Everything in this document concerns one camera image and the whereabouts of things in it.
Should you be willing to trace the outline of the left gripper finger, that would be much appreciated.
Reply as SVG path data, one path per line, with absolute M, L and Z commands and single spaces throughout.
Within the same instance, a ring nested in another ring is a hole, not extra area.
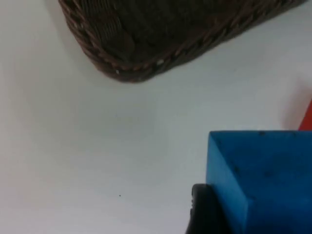
M 192 207 L 186 234 L 227 234 L 228 224 L 212 187 L 195 184 L 192 187 Z

